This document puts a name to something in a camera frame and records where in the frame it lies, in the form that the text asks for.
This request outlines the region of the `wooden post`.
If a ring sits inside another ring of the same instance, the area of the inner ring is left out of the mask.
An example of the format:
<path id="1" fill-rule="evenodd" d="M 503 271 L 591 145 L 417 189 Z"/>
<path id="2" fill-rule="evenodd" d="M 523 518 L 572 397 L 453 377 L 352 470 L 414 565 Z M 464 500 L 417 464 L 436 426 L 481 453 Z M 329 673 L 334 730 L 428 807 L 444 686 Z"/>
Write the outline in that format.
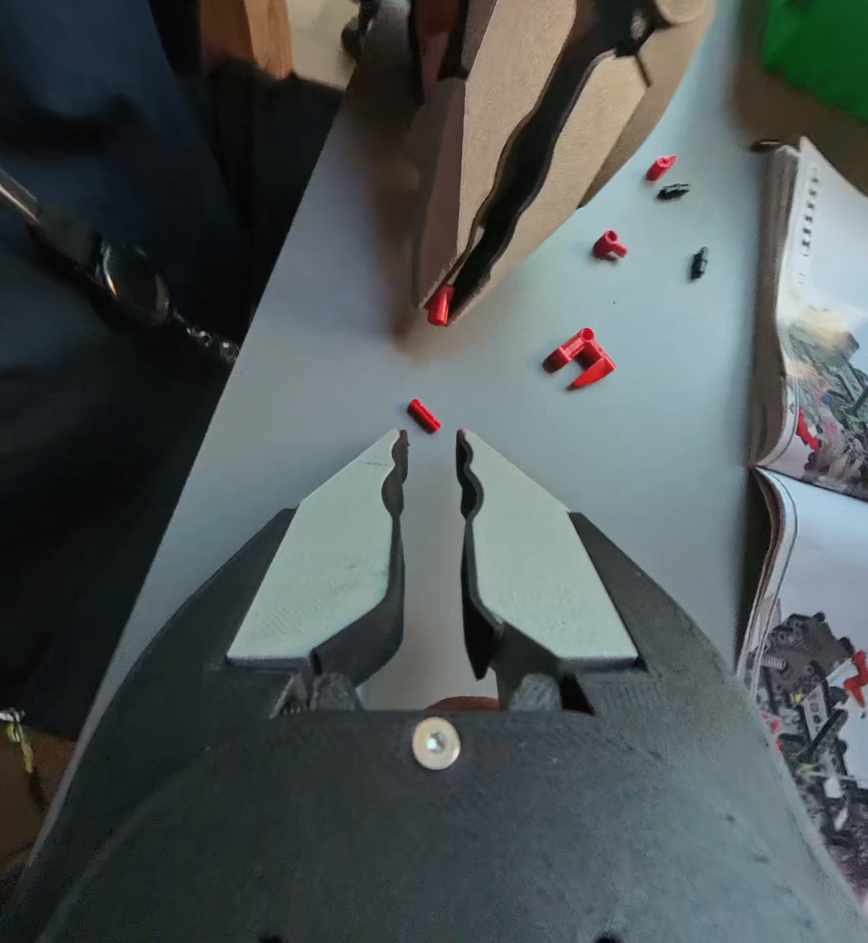
<path id="1" fill-rule="evenodd" d="M 202 1 L 200 21 L 208 64 L 248 62 L 277 80 L 295 71 L 286 1 Z"/>

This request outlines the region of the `person's dark navy clothing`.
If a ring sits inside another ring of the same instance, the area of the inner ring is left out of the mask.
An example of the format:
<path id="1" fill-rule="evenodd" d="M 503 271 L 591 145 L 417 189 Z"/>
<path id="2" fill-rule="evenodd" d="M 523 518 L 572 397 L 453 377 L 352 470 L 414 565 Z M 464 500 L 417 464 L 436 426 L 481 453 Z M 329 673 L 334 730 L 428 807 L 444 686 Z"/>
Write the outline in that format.
<path id="1" fill-rule="evenodd" d="M 0 167 L 141 250 L 185 320 L 232 334 L 242 238 L 210 136 L 197 2 L 0 2 Z M 74 629 L 112 531 L 224 367 L 124 316 L 0 199 L 0 708 Z"/>

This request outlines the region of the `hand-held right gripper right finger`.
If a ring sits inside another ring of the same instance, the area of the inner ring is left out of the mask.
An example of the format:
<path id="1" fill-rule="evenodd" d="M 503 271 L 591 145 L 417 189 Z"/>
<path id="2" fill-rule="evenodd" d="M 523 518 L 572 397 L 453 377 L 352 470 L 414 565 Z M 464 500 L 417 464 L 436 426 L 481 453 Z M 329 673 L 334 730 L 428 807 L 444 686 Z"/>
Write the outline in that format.
<path id="1" fill-rule="evenodd" d="M 563 701 L 580 674 L 634 667 L 639 649 L 569 508 L 469 430 L 456 434 L 455 461 L 464 642 L 501 706 L 522 686 Z"/>

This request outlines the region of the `green plastic bin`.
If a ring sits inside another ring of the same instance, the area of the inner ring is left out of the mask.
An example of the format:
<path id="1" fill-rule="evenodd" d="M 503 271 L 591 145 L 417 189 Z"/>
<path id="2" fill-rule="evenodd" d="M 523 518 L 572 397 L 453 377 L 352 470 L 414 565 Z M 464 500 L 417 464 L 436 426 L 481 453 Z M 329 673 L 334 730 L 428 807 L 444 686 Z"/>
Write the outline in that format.
<path id="1" fill-rule="evenodd" d="M 769 1 L 766 71 L 868 125 L 868 1 Z"/>

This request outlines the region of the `lego instruction booklet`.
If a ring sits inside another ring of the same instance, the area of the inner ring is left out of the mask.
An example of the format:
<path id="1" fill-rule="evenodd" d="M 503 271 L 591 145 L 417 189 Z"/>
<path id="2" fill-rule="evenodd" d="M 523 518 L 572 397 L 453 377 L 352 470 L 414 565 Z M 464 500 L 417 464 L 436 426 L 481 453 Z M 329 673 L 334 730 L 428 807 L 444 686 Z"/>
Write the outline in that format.
<path id="1" fill-rule="evenodd" d="M 737 673 L 868 916 L 868 197 L 770 152 L 752 472 L 771 537 Z"/>

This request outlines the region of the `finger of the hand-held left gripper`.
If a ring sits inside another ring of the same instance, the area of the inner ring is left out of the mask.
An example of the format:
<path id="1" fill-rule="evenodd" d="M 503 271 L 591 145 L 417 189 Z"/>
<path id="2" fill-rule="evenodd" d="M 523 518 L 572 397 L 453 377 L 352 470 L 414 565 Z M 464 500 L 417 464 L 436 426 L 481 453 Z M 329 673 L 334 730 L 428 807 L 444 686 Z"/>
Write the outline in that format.
<path id="1" fill-rule="evenodd" d="M 631 55 L 604 53 L 589 62 L 575 90 L 517 167 L 499 216 L 454 280 L 451 316 L 462 318 L 492 287 L 578 209 L 647 89 Z"/>
<path id="2" fill-rule="evenodd" d="M 412 2 L 416 308 L 459 281 L 483 239 L 505 164 L 572 39 L 578 9 L 574 1 Z"/>

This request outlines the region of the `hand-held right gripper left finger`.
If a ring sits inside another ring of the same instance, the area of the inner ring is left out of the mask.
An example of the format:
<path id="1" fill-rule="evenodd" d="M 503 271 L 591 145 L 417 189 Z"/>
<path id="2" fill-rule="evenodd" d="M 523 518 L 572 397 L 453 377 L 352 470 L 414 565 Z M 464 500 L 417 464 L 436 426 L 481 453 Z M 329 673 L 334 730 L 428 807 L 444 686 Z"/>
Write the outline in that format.
<path id="1" fill-rule="evenodd" d="M 408 439 L 381 436 L 294 510 L 227 652 L 239 666 L 337 673 L 359 687 L 404 637 Z"/>

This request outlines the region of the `black badge reel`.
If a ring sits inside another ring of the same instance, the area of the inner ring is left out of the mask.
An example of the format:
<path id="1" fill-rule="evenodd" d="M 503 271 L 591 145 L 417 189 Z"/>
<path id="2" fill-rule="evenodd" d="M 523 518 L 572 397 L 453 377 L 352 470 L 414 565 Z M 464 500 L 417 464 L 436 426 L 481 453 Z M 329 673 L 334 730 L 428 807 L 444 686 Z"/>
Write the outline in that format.
<path id="1" fill-rule="evenodd" d="M 204 329 L 183 315 L 171 299 L 170 289 L 146 253 L 121 243 L 99 243 L 94 283 L 128 320 L 154 330 L 175 329 L 227 366 L 240 354 L 237 342 Z"/>

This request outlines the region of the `red lego claw assembly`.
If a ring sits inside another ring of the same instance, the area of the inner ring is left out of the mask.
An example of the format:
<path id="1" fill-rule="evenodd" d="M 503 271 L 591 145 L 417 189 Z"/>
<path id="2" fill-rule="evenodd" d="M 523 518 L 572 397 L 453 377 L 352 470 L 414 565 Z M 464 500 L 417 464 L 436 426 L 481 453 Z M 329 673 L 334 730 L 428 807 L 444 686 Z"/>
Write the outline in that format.
<path id="1" fill-rule="evenodd" d="M 616 371 L 616 363 L 605 352 L 593 329 L 579 330 L 569 340 L 553 350 L 543 361 L 542 368 L 551 374 L 570 364 L 581 367 L 581 372 L 572 380 L 572 390 L 591 387 Z"/>

